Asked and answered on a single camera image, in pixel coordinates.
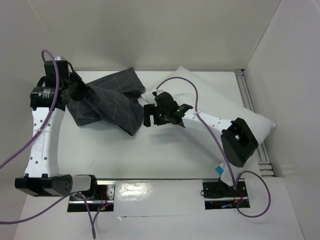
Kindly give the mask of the dark grey checked pillowcase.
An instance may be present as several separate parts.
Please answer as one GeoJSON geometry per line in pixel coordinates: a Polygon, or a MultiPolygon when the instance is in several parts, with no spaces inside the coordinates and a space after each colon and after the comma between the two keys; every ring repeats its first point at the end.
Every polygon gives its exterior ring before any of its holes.
{"type": "Polygon", "coordinates": [[[77,126],[105,121],[136,134],[144,121],[144,108],[138,99],[146,88],[134,68],[103,76],[87,84],[92,92],[86,98],[66,105],[77,126]]]}

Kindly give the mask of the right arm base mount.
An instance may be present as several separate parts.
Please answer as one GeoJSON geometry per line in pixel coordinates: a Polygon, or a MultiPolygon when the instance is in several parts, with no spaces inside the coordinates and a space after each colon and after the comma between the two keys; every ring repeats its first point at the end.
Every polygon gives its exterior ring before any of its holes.
{"type": "Polygon", "coordinates": [[[200,195],[204,198],[205,210],[225,210],[250,208],[247,186],[244,181],[237,184],[236,190],[233,187],[224,186],[219,181],[205,181],[200,195]]]}

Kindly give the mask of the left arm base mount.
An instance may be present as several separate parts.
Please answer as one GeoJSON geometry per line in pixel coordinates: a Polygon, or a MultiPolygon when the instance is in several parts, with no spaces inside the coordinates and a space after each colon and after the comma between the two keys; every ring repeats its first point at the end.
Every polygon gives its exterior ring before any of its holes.
{"type": "MultiPolygon", "coordinates": [[[[98,210],[102,212],[114,211],[114,200],[116,195],[116,182],[111,180],[98,179],[93,190],[86,191],[83,196],[92,213],[98,210]]],[[[71,196],[68,201],[68,213],[83,213],[87,208],[85,202],[78,196],[71,196]]]]}

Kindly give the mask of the white pillow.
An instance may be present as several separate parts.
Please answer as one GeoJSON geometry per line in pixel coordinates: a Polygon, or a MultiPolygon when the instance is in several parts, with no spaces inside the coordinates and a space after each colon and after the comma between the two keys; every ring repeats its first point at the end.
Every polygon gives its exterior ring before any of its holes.
{"type": "Polygon", "coordinates": [[[149,104],[153,104],[155,103],[155,97],[152,92],[162,90],[169,93],[179,105],[187,104],[194,107],[196,97],[194,88],[190,83],[176,77],[185,78],[196,86],[198,90],[197,109],[207,125],[217,127],[218,122],[210,123],[206,119],[206,115],[218,118],[219,122],[241,118],[245,120],[259,145],[264,142],[272,129],[276,127],[276,124],[270,119],[231,101],[203,78],[182,66],[168,76],[168,78],[173,79],[165,83],[162,81],[156,83],[151,90],[142,94],[142,99],[149,104]]]}

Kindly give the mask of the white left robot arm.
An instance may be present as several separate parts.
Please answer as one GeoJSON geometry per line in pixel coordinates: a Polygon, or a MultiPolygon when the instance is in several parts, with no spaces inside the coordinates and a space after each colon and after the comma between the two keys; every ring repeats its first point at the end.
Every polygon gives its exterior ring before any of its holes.
{"type": "Polygon", "coordinates": [[[16,189],[32,197],[68,197],[80,192],[86,199],[97,197],[99,187],[92,174],[60,174],[58,145],[66,105],[88,97],[92,90],[64,58],[44,62],[45,76],[30,93],[33,140],[23,177],[16,189]]]}

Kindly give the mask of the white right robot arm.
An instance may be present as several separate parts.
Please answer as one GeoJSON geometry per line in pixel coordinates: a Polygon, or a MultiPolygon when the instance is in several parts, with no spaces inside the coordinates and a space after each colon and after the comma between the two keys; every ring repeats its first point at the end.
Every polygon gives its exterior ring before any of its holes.
{"type": "Polygon", "coordinates": [[[198,101],[194,105],[178,104],[166,91],[156,90],[142,95],[144,125],[172,124],[184,128],[189,134],[209,134],[210,147],[217,147],[216,156],[221,156],[225,168],[220,177],[218,190],[230,196],[244,173],[244,166],[258,147],[258,141],[242,118],[235,120],[219,118],[199,111],[198,101]]]}

